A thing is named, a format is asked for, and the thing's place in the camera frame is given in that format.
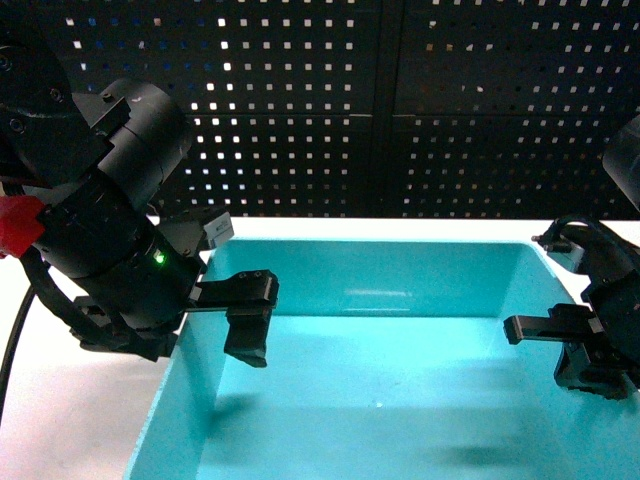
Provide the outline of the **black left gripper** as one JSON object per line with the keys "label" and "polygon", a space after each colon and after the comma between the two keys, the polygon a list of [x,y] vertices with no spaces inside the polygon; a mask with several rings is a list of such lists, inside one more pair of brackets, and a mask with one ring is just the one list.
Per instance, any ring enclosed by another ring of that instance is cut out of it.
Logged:
{"label": "black left gripper", "polygon": [[80,346],[148,360],[169,357],[192,291],[193,311],[228,309],[224,353],[253,368],[266,368],[267,336],[280,287],[277,276],[254,270],[197,282],[206,272],[200,253],[210,251],[203,226],[224,213],[228,211],[223,207],[198,207],[163,215],[122,263],[82,279],[79,286],[86,294],[75,298],[74,306],[112,334],[118,345],[109,347],[75,333]]}

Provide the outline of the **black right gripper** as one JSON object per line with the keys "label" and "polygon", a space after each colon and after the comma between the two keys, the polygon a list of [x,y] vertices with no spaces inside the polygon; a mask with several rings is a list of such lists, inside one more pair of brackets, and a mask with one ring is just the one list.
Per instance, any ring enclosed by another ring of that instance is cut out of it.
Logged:
{"label": "black right gripper", "polygon": [[[554,371],[559,387],[624,400],[639,392],[639,247],[603,224],[585,227],[582,305],[556,304],[548,315],[513,315],[508,342],[564,342]],[[600,333],[606,342],[585,342]]]}

